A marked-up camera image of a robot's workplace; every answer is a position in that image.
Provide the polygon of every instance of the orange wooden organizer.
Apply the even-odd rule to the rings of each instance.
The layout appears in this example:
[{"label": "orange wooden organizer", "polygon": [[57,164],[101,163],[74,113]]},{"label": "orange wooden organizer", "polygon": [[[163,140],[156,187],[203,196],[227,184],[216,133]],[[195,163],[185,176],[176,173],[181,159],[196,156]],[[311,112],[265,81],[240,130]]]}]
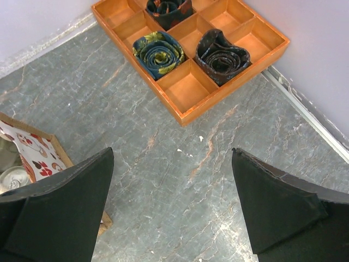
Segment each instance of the orange wooden organizer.
[{"label": "orange wooden organizer", "polygon": [[[152,31],[164,31],[145,11],[147,0],[102,0],[92,6],[101,27],[149,87],[185,126],[279,59],[290,40],[240,0],[192,0],[194,15],[167,31],[179,41],[186,61],[155,81],[139,64],[132,44]],[[218,28],[237,46],[247,49],[251,63],[221,87],[193,60],[197,44],[209,29]]]}]

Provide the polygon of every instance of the tray compartment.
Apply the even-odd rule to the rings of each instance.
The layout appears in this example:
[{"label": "tray compartment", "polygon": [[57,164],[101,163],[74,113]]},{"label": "tray compartment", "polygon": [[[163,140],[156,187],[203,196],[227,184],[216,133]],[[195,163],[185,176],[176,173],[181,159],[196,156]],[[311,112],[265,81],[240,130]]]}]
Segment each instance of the tray compartment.
[{"label": "tray compartment", "polygon": [[113,31],[126,47],[132,51],[132,45],[136,40],[150,34],[151,32],[163,31],[163,29],[147,14],[146,11],[141,11],[126,22],[115,27]]},{"label": "tray compartment", "polygon": [[142,10],[145,10],[146,9],[146,6],[147,6],[147,3],[148,3],[148,0],[135,0],[138,5],[142,8]]},{"label": "tray compartment", "polygon": [[214,27],[199,14],[194,14],[167,32],[180,43],[185,54],[193,58],[198,42],[210,29]]},{"label": "tray compartment", "polygon": [[191,0],[192,7],[196,12],[201,11],[202,9],[210,6],[216,0]]},{"label": "tray compartment", "polygon": [[256,63],[285,42],[284,38],[257,17],[226,35],[226,38],[232,44],[247,49],[252,63]]},{"label": "tray compartment", "polygon": [[222,30],[224,35],[230,34],[254,17],[254,14],[237,0],[218,0],[201,11],[201,15],[215,28]]},{"label": "tray compartment", "polygon": [[217,85],[193,61],[187,60],[157,81],[181,113],[217,90]]},{"label": "tray compartment", "polygon": [[135,0],[105,0],[97,4],[95,9],[112,28],[120,25],[142,10]]}]

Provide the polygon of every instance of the marble tile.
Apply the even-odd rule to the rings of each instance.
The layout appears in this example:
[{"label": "marble tile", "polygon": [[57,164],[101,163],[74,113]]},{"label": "marble tile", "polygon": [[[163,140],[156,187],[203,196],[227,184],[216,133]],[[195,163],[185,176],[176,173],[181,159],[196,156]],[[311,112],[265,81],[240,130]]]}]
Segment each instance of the marble tile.
[{"label": "marble tile", "polygon": [[94,262],[257,261],[232,147],[349,193],[349,166],[262,75],[182,128],[100,27],[0,79],[0,90],[1,112],[55,133],[73,162],[113,148],[114,225]]}]

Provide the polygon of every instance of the white wall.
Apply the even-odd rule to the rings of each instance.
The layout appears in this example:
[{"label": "white wall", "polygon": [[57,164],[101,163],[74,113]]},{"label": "white wall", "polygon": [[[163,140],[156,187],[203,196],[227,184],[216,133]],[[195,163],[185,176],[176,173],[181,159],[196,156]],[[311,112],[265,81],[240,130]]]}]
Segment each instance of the white wall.
[{"label": "white wall", "polygon": [[291,39],[275,67],[349,137],[349,1],[245,2]]},{"label": "white wall", "polygon": [[1,0],[0,61],[89,11],[97,0]]}]

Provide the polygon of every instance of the rolled necktie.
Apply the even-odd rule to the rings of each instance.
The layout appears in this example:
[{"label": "rolled necktie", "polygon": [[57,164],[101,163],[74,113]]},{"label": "rolled necktie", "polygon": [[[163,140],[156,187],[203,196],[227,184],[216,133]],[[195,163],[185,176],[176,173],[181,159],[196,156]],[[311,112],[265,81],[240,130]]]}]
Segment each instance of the rolled necktie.
[{"label": "rolled necktie", "polygon": [[149,0],[147,11],[167,31],[192,15],[192,4],[191,0]]},{"label": "rolled necktie", "polygon": [[133,43],[133,54],[154,80],[184,62],[181,45],[169,34],[155,31]]},{"label": "rolled necktie", "polygon": [[195,61],[218,86],[222,86],[250,65],[250,54],[229,43],[221,30],[212,29],[199,41]]}]

